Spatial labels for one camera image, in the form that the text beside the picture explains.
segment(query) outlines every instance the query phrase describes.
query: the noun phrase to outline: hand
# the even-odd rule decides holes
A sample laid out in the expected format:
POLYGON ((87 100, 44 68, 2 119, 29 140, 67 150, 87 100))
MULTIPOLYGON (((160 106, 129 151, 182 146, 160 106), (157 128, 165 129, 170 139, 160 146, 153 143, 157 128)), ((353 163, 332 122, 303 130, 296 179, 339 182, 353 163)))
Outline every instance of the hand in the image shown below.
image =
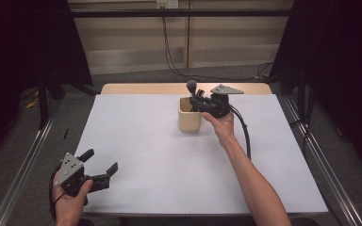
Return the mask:
POLYGON ((84 209, 84 200, 90 192, 92 184, 93 180, 88 180, 81 186, 76 197, 63 195, 61 198, 59 197, 65 192, 63 187, 53 185, 53 199, 57 201, 57 225, 78 225, 84 209))
POLYGON ((203 112, 202 117, 213 125, 214 132, 219 138, 219 142, 223 148, 226 149, 226 145, 229 142, 235 141, 234 114, 232 112, 228 113, 228 115, 220 119, 214 118, 207 112, 203 112))

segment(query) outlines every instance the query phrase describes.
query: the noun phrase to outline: white table surface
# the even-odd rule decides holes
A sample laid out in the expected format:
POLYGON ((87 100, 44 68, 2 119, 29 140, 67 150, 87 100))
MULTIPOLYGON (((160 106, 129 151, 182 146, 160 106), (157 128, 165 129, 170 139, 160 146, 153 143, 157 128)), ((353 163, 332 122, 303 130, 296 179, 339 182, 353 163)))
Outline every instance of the white table surface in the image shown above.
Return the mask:
MULTIPOLYGON (((126 216, 245 215, 238 180, 211 124, 198 133, 178 129, 177 104, 186 95, 96 96, 75 156, 93 148, 87 175, 119 170, 110 188, 88 195, 85 212, 126 216)), ((327 208, 275 95, 231 95, 248 125, 255 166, 288 213, 327 208)), ((238 119, 235 133, 245 148, 238 119)))

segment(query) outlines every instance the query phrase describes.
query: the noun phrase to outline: gray floor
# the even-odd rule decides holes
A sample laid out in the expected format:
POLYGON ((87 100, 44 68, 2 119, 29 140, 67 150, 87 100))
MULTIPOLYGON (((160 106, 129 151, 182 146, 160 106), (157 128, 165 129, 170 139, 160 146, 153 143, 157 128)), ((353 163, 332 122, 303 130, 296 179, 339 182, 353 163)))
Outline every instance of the gray floor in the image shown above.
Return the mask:
MULTIPOLYGON (((256 66, 218 67, 184 69, 180 72, 185 74, 199 74, 203 76, 226 77, 229 79, 246 79, 256 74, 256 66)), ((106 83, 133 83, 133 82, 187 82, 189 79, 176 75, 170 70, 150 71, 140 73, 118 73, 94 75, 92 78, 94 89, 100 90, 106 83)), ((221 79, 203 79, 206 82, 225 82, 221 79)), ((58 160, 67 152, 73 153, 81 138, 83 128, 89 116, 94 97, 88 96, 71 87, 64 86, 66 97, 62 101, 49 99, 51 112, 57 110, 55 119, 46 140, 35 160, 32 162, 32 171, 25 178, 21 186, 19 196, 12 197, 16 202, 9 207, 10 214, 4 218, 0 225, 54 225, 54 221, 48 213, 48 180, 52 169, 58 164, 58 160)), ((296 99, 296 91, 290 96, 282 96, 279 93, 279 84, 271 84, 271 90, 278 95, 280 105, 286 113, 289 121, 295 121, 287 104, 287 99, 296 99)), ((17 172, 21 168, 25 157, 33 145, 39 126, 38 105, 25 108, 19 107, 19 113, 0 145, 0 203, 10 189, 17 172)), ((302 146, 303 136, 299 126, 291 127, 302 146)), ((335 175, 351 198, 359 216, 362 219, 362 161, 357 157, 352 144, 344 137, 340 137, 337 128, 321 107, 315 102, 310 131, 314 134, 321 149, 330 163, 335 175)), ((333 190, 328 185, 317 161, 313 157, 309 147, 305 147, 307 163, 313 172, 313 176, 319 182, 319 188, 329 207, 333 210, 327 214, 308 216, 315 219, 321 226, 353 225, 345 218, 333 190)), ((89 216, 95 225, 118 225, 119 220, 115 217, 89 216)), ((139 218, 144 224, 146 218, 139 218)))

